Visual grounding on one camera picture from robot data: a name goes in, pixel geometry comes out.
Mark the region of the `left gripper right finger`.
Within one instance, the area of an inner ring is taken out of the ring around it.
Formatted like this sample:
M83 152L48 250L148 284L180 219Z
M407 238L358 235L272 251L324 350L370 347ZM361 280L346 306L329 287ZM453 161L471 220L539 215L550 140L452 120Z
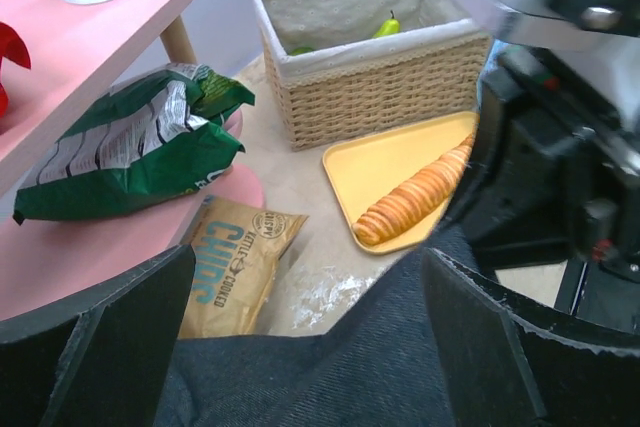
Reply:
M435 248L424 286L456 425L638 425L638 336L546 307Z

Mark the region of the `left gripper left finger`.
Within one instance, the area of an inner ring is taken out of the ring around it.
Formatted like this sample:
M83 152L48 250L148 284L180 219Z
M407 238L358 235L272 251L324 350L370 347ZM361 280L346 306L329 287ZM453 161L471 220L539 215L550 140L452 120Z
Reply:
M176 246L2 321L2 425L152 425L194 271Z

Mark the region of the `dark denim tote bag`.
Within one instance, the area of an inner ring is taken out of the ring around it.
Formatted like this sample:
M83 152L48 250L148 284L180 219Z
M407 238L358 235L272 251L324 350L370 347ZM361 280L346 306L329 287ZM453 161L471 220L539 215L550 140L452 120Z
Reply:
M159 426L450 426L422 286L431 248L474 261L442 228L393 264L326 333L175 345Z

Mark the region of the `brown kettle chips bag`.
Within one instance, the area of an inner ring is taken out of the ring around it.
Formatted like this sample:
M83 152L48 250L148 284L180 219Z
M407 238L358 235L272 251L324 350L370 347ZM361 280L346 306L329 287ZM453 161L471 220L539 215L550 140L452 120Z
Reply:
M196 264L178 337L253 333L280 258L307 219L206 197L181 240Z

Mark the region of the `green chips bag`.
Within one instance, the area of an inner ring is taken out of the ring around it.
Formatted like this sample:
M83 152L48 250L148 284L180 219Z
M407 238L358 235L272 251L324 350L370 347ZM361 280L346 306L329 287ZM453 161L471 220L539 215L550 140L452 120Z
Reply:
M117 84L31 169L13 219L110 218L195 193L243 151L224 124L254 102L205 64L169 63Z

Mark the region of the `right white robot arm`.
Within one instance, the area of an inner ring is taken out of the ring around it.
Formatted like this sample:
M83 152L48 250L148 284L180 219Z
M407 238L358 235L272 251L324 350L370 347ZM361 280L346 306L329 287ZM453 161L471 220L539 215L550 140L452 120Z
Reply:
M482 272L564 262L555 306L639 330L639 0L456 0L493 40L448 209Z

